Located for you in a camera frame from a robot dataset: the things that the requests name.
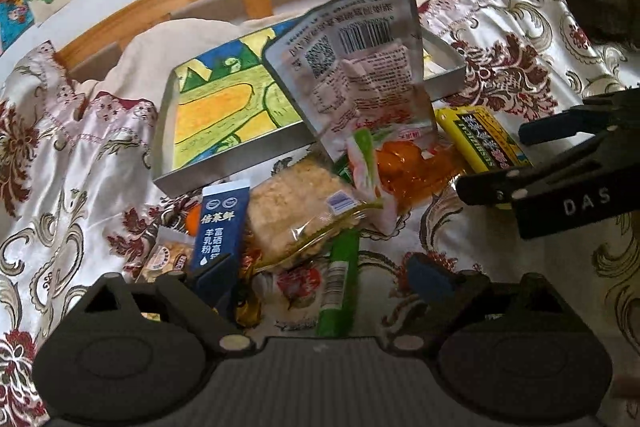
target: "biscuit package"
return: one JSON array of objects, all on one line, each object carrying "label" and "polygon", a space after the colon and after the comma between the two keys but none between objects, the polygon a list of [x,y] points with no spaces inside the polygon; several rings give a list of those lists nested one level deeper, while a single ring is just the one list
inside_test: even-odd
[{"label": "biscuit package", "polygon": [[262,250],[255,272],[301,263],[340,230],[355,227],[365,210],[380,206],[362,201],[339,176],[304,158],[251,191],[247,217]]},{"label": "biscuit package", "polygon": [[160,227],[156,245],[138,276],[139,282],[153,282],[171,270],[187,270],[193,256],[194,238],[177,230]]}]

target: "orange jelly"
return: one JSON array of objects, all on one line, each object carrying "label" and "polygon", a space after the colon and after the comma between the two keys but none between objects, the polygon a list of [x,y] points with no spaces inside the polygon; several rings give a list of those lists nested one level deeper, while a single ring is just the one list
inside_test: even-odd
[{"label": "orange jelly", "polygon": [[398,213],[422,203],[463,171],[464,160],[452,145],[436,146],[424,158],[409,141],[389,141],[376,151],[378,174],[387,192],[396,198]]}]

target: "blue carton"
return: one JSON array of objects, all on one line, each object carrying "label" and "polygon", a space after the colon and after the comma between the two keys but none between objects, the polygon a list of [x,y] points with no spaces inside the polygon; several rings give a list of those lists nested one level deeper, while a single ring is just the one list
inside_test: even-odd
[{"label": "blue carton", "polygon": [[[216,267],[198,278],[194,291],[209,306],[220,305],[238,281],[242,236],[249,204],[249,181],[209,185],[202,190],[202,211],[196,236],[191,271],[216,263]],[[219,263],[220,256],[228,257]]]}]

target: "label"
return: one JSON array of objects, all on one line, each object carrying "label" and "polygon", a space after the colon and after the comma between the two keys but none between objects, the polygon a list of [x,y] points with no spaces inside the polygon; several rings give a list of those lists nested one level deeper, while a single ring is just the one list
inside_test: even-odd
[{"label": "label", "polygon": [[347,286],[347,261],[334,261],[326,272],[326,285],[322,294],[322,310],[339,310],[344,301],[344,292]]},{"label": "label", "polygon": [[156,252],[149,261],[148,269],[151,271],[161,270],[169,262],[171,252],[167,247],[157,247]]},{"label": "label", "polygon": [[183,253],[176,257],[174,261],[174,270],[184,269],[184,265],[187,264],[187,259],[188,257]]},{"label": "label", "polygon": [[240,255],[248,202],[249,183],[244,180],[203,189],[191,269],[205,266],[220,254]]},{"label": "label", "polygon": [[338,190],[335,194],[329,196],[326,204],[329,205],[334,216],[340,216],[340,214],[345,213],[347,210],[358,206],[358,202],[343,190]]}]

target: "barcode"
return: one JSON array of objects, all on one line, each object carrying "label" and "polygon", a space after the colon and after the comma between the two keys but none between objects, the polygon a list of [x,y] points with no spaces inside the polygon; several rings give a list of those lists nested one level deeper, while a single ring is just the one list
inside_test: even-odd
[{"label": "barcode", "polygon": [[324,285],[320,311],[339,310],[342,308],[348,268],[349,263],[347,261],[334,261],[329,265],[326,272],[326,284]]},{"label": "barcode", "polygon": [[338,31],[345,53],[368,50],[393,40],[389,21],[386,18],[354,22]]},{"label": "barcode", "polygon": [[356,200],[343,190],[338,190],[333,196],[329,196],[326,203],[331,208],[331,212],[334,216],[339,216],[347,210],[351,210],[356,207],[358,204]]}]

